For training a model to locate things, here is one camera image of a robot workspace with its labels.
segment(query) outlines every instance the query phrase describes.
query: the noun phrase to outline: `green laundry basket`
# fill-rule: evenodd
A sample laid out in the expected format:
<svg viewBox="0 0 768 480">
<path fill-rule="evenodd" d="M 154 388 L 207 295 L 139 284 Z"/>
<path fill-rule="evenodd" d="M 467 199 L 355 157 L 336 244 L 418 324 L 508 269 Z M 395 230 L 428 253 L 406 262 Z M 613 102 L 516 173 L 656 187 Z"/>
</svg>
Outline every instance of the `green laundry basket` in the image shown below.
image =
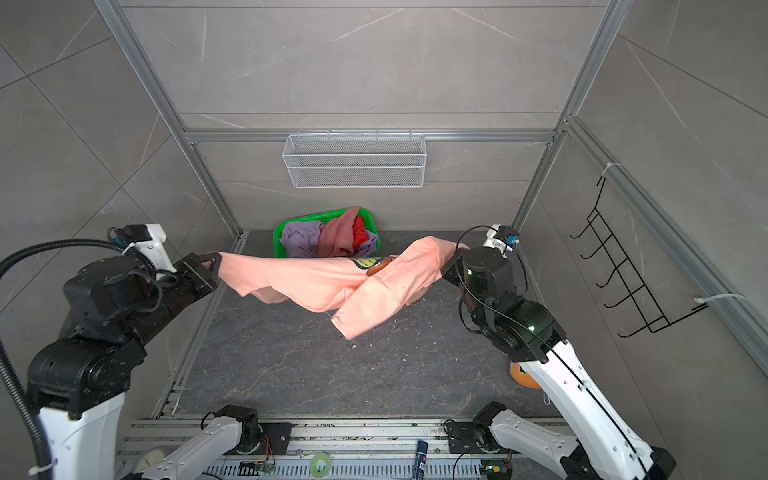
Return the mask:
<svg viewBox="0 0 768 480">
<path fill-rule="evenodd" d="M 346 212 L 348 208 L 342 208 L 341 210 L 333 210 L 330 212 L 324 212 L 322 214 L 314 214 L 314 215 L 307 215 L 306 217 L 300 217 L 300 218 L 292 218 L 291 220 L 286 220 L 282 222 L 280 225 L 277 226 L 275 231 L 272 233 L 272 241 L 275 247 L 275 258 L 288 258 L 288 254 L 286 253 L 286 249 L 283 248 L 283 244 L 280 243 L 280 238 L 283 236 L 283 230 L 285 229 L 286 225 L 291 222 L 309 222 L 312 220 L 320 220 L 323 222 L 323 224 L 330 222 L 334 218 L 341 217 L 341 214 Z M 360 212 L 358 213 L 362 217 L 363 223 L 366 225 L 366 230 L 370 230 L 373 233 L 378 234 L 379 231 L 376 229 L 376 224 L 373 223 L 373 215 L 366 210 L 365 208 L 360 207 Z M 381 248 L 382 241 L 381 238 L 379 238 L 376 241 L 376 250 Z"/>
</svg>

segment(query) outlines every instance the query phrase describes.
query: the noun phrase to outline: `blue glue stick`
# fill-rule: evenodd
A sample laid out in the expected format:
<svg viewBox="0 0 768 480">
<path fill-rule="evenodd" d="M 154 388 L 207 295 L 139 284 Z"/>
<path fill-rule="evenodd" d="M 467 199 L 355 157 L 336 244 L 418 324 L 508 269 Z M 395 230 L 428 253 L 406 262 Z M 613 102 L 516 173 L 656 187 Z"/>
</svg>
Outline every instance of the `blue glue stick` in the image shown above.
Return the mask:
<svg viewBox="0 0 768 480">
<path fill-rule="evenodd" d="M 416 462 L 413 464 L 413 480 L 424 479 L 424 469 L 427 466 L 427 448 L 429 444 L 423 440 L 419 440 L 419 444 L 416 446 Z"/>
</svg>

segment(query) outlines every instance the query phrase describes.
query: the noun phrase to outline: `dark gray floor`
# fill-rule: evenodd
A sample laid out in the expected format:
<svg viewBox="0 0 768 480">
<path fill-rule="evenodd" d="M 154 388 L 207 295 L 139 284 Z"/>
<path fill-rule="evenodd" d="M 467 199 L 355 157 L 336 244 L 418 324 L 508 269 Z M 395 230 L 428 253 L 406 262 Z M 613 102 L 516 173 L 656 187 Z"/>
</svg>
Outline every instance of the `dark gray floor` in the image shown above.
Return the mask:
<svg viewBox="0 0 768 480">
<path fill-rule="evenodd" d="M 459 234 L 382 232 L 379 254 L 400 253 L 427 235 L 456 240 Z M 484 236 L 480 230 L 463 241 L 477 246 Z M 243 254 L 271 257 L 271 232 L 251 232 Z M 541 390 L 518 385 L 508 369 L 502 353 L 461 325 L 458 289 L 445 280 L 350 341 L 327 313 L 290 301 L 266 305 L 227 289 L 177 413 L 234 403 L 263 415 L 471 416 L 497 400 L 523 416 L 559 416 Z"/>
</svg>

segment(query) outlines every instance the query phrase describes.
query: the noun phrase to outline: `zip tie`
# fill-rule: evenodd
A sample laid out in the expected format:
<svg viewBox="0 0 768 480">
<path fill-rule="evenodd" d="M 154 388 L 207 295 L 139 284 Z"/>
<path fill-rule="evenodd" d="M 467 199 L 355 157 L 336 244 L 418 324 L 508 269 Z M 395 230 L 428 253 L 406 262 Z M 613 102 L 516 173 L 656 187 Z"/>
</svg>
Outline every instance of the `zip tie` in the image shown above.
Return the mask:
<svg viewBox="0 0 768 480">
<path fill-rule="evenodd" d="M 605 177 L 605 172 L 608 171 L 609 168 L 613 167 L 614 165 L 621 165 L 621 164 L 615 164 L 613 162 L 608 162 L 605 164 L 605 168 L 603 169 L 603 173 L 600 174 L 601 177 Z"/>
<path fill-rule="evenodd" d="M 745 300 L 746 297 L 744 295 L 740 295 L 739 293 L 718 293 L 717 295 L 708 296 L 707 298 L 694 298 L 694 302 L 696 303 L 707 303 L 711 302 L 712 300 L 717 300 L 719 298 L 741 298 L 742 300 Z"/>
<path fill-rule="evenodd" d="M 127 247 L 125 247 L 125 250 L 123 250 L 123 253 L 121 255 L 125 255 L 125 252 L 129 251 L 131 248 L 135 247 L 136 243 L 130 242 Z"/>
<path fill-rule="evenodd" d="M 46 471 L 50 470 L 51 468 L 53 468 L 53 463 L 54 462 L 51 462 L 51 463 L 47 464 L 45 467 L 38 467 L 36 465 L 36 466 L 30 468 L 27 471 L 27 473 L 29 474 L 30 477 L 34 477 L 38 473 L 46 472 Z"/>
</svg>

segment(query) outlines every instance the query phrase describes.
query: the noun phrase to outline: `metal mesh shelf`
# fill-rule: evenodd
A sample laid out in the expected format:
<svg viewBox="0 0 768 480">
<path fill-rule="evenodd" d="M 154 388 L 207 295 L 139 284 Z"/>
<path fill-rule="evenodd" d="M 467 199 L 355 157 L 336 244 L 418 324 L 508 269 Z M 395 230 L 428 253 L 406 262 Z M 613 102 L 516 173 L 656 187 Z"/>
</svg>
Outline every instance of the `metal mesh shelf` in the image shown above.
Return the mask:
<svg viewBox="0 0 768 480">
<path fill-rule="evenodd" d="M 421 187 L 421 134 L 293 134 L 283 160 L 296 188 Z"/>
</svg>

